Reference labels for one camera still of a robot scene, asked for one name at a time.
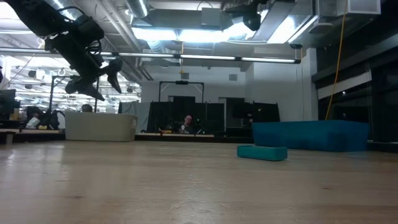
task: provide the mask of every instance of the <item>blue foam mat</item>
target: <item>blue foam mat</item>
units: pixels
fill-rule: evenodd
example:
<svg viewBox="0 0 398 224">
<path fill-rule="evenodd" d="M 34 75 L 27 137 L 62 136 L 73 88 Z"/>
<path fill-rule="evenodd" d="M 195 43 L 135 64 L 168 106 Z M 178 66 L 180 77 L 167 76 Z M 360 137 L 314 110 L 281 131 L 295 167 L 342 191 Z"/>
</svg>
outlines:
<svg viewBox="0 0 398 224">
<path fill-rule="evenodd" d="M 253 123 L 257 146 L 318 151 L 366 150 L 369 125 L 351 121 L 297 121 Z"/>
</svg>

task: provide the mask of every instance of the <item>white wall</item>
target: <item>white wall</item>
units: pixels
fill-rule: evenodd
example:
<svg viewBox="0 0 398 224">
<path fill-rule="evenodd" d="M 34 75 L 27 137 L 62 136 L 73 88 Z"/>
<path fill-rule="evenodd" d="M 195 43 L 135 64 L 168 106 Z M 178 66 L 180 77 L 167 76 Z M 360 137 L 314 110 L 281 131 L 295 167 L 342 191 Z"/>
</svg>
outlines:
<svg viewBox="0 0 398 224">
<path fill-rule="evenodd" d="M 246 102 L 277 103 L 281 121 L 318 119 L 318 96 L 311 76 L 317 71 L 315 49 L 308 49 L 302 63 L 253 63 L 246 73 L 239 68 L 185 67 L 190 82 L 205 83 L 205 101 L 218 102 L 219 98 L 245 98 Z M 158 100 L 159 81 L 180 80 L 180 68 L 148 67 L 153 82 L 142 84 L 142 102 Z M 236 82 L 228 81 L 229 74 L 238 74 Z M 193 85 L 170 84 L 161 101 L 169 96 L 195 96 L 201 102 L 201 93 Z"/>
<path fill-rule="evenodd" d="M 277 103 L 281 121 L 317 120 L 314 73 L 315 49 L 308 49 L 299 65 L 254 63 L 246 73 L 246 101 Z"/>
<path fill-rule="evenodd" d="M 142 102 L 158 101 L 159 81 L 180 80 L 180 68 L 169 67 L 148 67 L 148 72 L 154 77 L 152 82 L 142 83 Z M 184 72 L 190 73 L 190 82 L 205 83 L 204 101 L 217 103 L 220 97 L 245 97 L 245 73 L 240 72 L 239 68 L 211 68 L 210 70 L 202 67 L 185 67 Z M 229 74 L 237 74 L 238 80 L 229 81 Z M 162 91 L 161 101 L 168 101 L 169 96 L 195 96 L 196 102 L 201 102 L 201 92 L 195 86 L 176 85 L 171 83 Z"/>
</svg>

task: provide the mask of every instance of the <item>yellow cable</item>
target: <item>yellow cable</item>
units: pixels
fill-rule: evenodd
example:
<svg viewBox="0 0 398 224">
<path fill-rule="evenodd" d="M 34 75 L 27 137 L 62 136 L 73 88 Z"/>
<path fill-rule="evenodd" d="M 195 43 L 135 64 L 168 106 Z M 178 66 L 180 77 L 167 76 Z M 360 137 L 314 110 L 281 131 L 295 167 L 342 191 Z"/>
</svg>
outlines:
<svg viewBox="0 0 398 224">
<path fill-rule="evenodd" d="M 184 54 L 184 41 L 182 41 L 181 43 L 181 54 Z M 183 59 L 181 60 L 181 69 L 180 69 L 180 74 L 184 73 L 184 71 L 182 70 L 182 63 L 183 63 Z"/>
<path fill-rule="evenodd" d="M 329 117 L 331 102 L 332 102 L 332 100 L 333 100 L 333 95 L 335 94 L 335 90 L 336 90 L 338 72 L 339 72 L 339 70 L 340 70 L 341 49 L 342 49 L 342 46 L 343 46 L 344 24 L 345 24 L 345 20 L 346 20 L 347 7 L 348 7 L 348 0 L 346 0 L 346 6 L 345 6 L 345 9 L 344 9 L 344 15 L 343 15 L 343 25 L 341 26 L 340 47 L 339 47 L 339 49 L 338 49 L 338 58 L 337 58 L 337 68 L 336 68 L 335 84 L 333 84 L 333 91 L 331 92 L 331 95 L 330 95 L 330 101 L 329 101 L 328 111 L 326 112 L 326 118 L 325 118 L 325 120 L 327 120 L 328 117 Z"/>
</svg>

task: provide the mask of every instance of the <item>computer monitor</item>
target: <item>computer monitor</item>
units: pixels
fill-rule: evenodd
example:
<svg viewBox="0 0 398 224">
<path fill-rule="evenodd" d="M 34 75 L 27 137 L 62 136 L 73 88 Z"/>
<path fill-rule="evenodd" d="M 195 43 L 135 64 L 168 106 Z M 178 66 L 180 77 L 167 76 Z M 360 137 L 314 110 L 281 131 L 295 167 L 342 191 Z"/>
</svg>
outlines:
<svg viewBox="0 0 398 224">
<path fill-rule="evenodd" d="M 0 114 L 13 114 L 16 90 L 0 90 Z"/>
</svg>

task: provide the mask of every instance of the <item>ceiling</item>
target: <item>ceiling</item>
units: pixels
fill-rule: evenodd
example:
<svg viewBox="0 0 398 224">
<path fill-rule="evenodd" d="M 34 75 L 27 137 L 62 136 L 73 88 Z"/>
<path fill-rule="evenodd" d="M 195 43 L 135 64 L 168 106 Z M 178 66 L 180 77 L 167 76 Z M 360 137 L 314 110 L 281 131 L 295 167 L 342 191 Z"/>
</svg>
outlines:
<svg viewBox="0 0 398 224">
<path fill-rule="evenodd" d="M 132 29 L 130 27 L 136 26 L 139 19 L 134 19 L 131 24 L 131 16 L 126 12 L 126 2 L 125 0 L 46 0 L 55 8 L 65 7 L 65 6 L 77 6 L 82 9 L 86 14 L 92 16 L 96 22 L 101 26 L 101 28 L 105 32 L 105 39 L 103 40 L 103 51 L 113 51 L 113 52 L 133 52 L 142 50 L 144 52 L 152 52 L 154 49 L 151 48 L 150 42 L 145 39 L 136 39 L 132 40 L 131 38 L 126 40 L 126 38 L 120 33 L 122 25 L 126 25 L 125 27 L 129 28 L 129 32 L 126 31 L 127 36 L 133 38 L 139 37 L 140 34 L 137 32 L 132 33 Z M 109 7 L 105 7 L 105 9 L 111 14 L 111 18 L 106 14 L 104 9 L 100 7 L 99 2 L 109 1 L 110 4 L 115 8 L 117 14 L 123 21 L 119 21 L 118 17 L 115 16 Z M 323 21 L 329 22 L 332 24 L 332 29 L 326 33 L 322 34 L 309 34 L 308 30 L 312 28 L 313 24 L 310 24 L 305 30 L 303 30 L 302 34 L 299 35 L 294 41 L 293 44 L 302 44 L 304 48 L 307 47 L 326 47 L 332 43 L 338 41 L 340 37 L 340 29 L 341 29 L 341 18 L 337 10 L 333 10 L 332 7 L 337 3 L 344 0 L 320 0 L 320 15 Z M 153 11 L 161 11 L 161 10 L 175 10 L 174 12 L 178 12 L 177 10 L 191 10 L 201 11 L 205 8 L 223 8 L 227 9 L 248 1 L 245 0 L 235 0 L 235 1 L 225 1 L 225 0 L 212 0 L 212 1 L 191 1 L 191 0 L 148 0 L 150 5 L 151 12 Z M 259 7 L 259 13 L 262 15 L 263 22 L 262 24 L 270 23 L 273 21 L 272 19 L 276 19 L 275 16 L 281 16 L 280 14 L 273 15 L 272 12 L 275 8 L 275 4 L 268 4 L 266 6 Z M 6 7 L 6 3 L 0 2 L 0 47 L 17 47 L 17 48 L 40 48 L 43 47 L 41 45 L 41 40 L 38 39 L 34 34 L 32 34 L 29 29 L 18 19 L 18 17 L 10 10 L 4 10 Z M 247 27 L 238 26 L 239 18 L 234 19 L 235 25 L 231 26 L 229 29 L 230 32 L 243 32 L 242 30 L 246 30 L 243 35 L 243 39 L 240 35 L 239 37 L 229 37 L 228 40 L 221 42 L 189 42 L 185 41 L 183 45 L 181 42 L 176 42 L 174 40 L 162 40 L 160 36 L 158 40 L 164 46 L 163 50 L 172 53 L 181 53 L 185 54 L 194 54 L 194 55 L 232 55 L 232 56 L 250 56 L 250 57 L 274 57 L 274 58 L 296 58 L 298 54 L 296 50 L 292 49 L 289 44 L 270 44 L 270 42 L 286 42 L 290 39 L 293 34 L 298 32 L 302 27 L 305 27 L 304 24 L 308 22 L 312 16 L 314 16 L 317 11 L 313 10 L 313 0 L 297 0 L 295 4 L 290 4 L 287 7 L 282 7 L 282 11 L 284 16 L 280 18 L 275 26 L 275 31 L 272 30 L 270 34 L 271 38 L 264 40 L 262 39 L 261 33 L 253 32 L 251 35 L 253 37 L 257 37 L 256 41 L 251 40 L 253 37 L 248 37 Z M 68 10 L 67 13 L 72 15 L 73 17 L 78 16 L 78 13 L 73 10 Z M 346 20 L 346 36 L 360 29 L 362 26 L 365 26 L 367 23 L 371 22 L 375 15 L 362 15 L 362 14 L 349 14 Z M 116 28 L 115 23 L 112 20 L 116 21 L 119 29 Z M 173 32 L 178 34 L 178 38 L 181 37 L 183 30 L 174 29 Z M 15 70 L 16 66 L 23 66 L 30 57 L 22 58 L 14 57 L 13 61 L 13 70 Z M 30 63 L 31 69 L 37 68 L 45 68 L 48 71 L 57 72 L 60 69 L 68 67 L 66 61 L 61 60 L 60 58 L 51 59 L 46 58 L 42 60 L 44 63 Z M 187 60 L 185 59 L 183 62 L 183 66 L 188 67 L 229 67 L 229 68 L 240 68 L 242 72 L 245 72 L 249 67 L 249 62 L 228 62 L 228 61 L 214 61 L 214 60 Z M 152 77 L 150 72 L 153 69 L 151 67 L 179 67 L 181 66 L 181 61 L 179 60 L 164 60 L 164 59 L 149 59 L 143 58 L 141 60 L 136 60 L 135 58 L 124 58 L 124 68 L 119 76 L 119 81 L 123 86 L 122 89 L 126 89 L 128 85 L 133 85 L 134 83 L 140 84 L 141 82 L 151 81 L 153 79 L 156 80 L 156 77 Z M 16 83 L 23 83 L 29 80 L 29 77 L 26 77 L 26 71 L 22 72 L 18 78 L 13 80 Z M 46 85 L 49 84 L 48 81 L 43 80 L 35 80 L 38 82 L 45 83 L 45 85 L 34 85 L 34 90 L 37 91 L 47 91 Z M 101 83 L 101 86 L 109 85 L 106 82 Z M 109 91 L 108 86 L 103 87 L 102 91 Z M 57 91 L 63 91 L 62 88 L 57 88 Z M 130 94 L 132 99 L 139 99 L 140 90 L 133 92 Z"/>
</svg>

